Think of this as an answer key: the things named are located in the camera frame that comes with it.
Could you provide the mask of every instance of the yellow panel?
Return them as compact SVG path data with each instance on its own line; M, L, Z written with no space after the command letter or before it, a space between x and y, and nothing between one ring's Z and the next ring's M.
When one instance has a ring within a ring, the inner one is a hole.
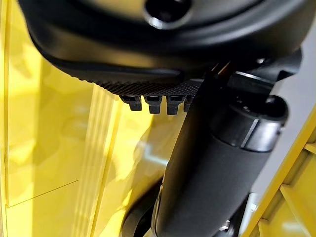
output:
M7 209L8 237L68 237L78 182Z
M306 237L286 202L282 201L274 216L269 220L271 237Z
M123 108L116 142L104 173L94 237L118 237L126 211L163 176L185 114L166 116L165 102L161 107L162 113L155 115L152 121L142 119L141 115L138 121L138 116L125 120L123 118L133 112L127 106Z
M256 226L256 227L254 228L254 230L252 231L252 233L250 234L249 237L261 237L261 236L259 235L259 227L258 227L258 226Z
M290 185L282 184L280 190L292 214L307 236L316 236L316 218L300 195Z
M258 223L258 228L259 228L260 237L271 237L270 231L269 231L269 224L267 220L260 219Z
M316 155L316 143L308 143L305 145L305 149Z
M316 217L316 155L307 156L292 186L309 212Z
M79 179L93 85L46 62L8 12L8 205Z

